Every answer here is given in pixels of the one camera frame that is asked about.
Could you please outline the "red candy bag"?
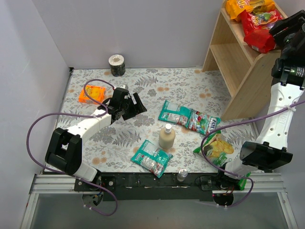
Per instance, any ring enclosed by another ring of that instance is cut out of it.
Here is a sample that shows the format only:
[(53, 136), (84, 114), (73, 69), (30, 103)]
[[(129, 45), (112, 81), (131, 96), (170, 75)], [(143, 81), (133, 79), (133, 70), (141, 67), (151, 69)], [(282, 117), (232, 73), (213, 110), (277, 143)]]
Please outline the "red candy bag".
[(284, 19), (278, 10), (257, 13), (249, 13), (244, 10), (240, 14), (240, 18), (245, 36), (254, 31), (270, 30), (277, 21)]
[(269, 33), (269, 30), (258, 29), (249, 32), (245, 35), (244, 41), (248, 46), (260, 53), (268, 53), (277, 47), (273, 36)]

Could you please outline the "orange candy bag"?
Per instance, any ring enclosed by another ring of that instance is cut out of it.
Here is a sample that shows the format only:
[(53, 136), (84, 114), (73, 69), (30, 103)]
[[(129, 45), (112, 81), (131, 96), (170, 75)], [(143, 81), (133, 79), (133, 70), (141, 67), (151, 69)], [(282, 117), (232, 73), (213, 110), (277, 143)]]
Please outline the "orange candy bag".
[(275, 2), (273, 0), (227, 0), (225, 9), (231, 20), (240, 21), (240, 14), (243, 11), (256, 13), (274, 10)]

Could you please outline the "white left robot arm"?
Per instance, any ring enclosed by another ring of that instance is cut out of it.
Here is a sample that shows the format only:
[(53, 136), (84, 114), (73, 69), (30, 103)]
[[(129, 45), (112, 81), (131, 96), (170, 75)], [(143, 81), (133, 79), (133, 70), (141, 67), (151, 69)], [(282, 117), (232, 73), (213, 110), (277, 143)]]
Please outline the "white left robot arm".
[(93, 181), (98, 170), (82, 159), (83, 144), (93, 135), (115, 121), (131, 119), (147, 112), (139, 95), (130, 95), (125, 88), (116, 88), (112, 97), (106, 99), (91, 115), (67, 129), (56, 128), (53, 131), (45, 162), (67, 175)]

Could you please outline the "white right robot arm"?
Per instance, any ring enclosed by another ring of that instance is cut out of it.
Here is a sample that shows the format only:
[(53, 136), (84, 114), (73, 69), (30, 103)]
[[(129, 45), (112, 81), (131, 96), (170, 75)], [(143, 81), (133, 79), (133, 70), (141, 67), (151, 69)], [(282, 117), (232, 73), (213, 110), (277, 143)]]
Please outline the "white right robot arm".
[(220, 179), (237, 181), (255, 170), (274, 170), (291, 162), (287, 151), (289, 126), (305, 91), (305, 12), (276, 22), (269, 31), (281, 48), (271, 70), (271, 100), (264, 126), (255, 142), (244, 142), (240, 156), (225, 163)]

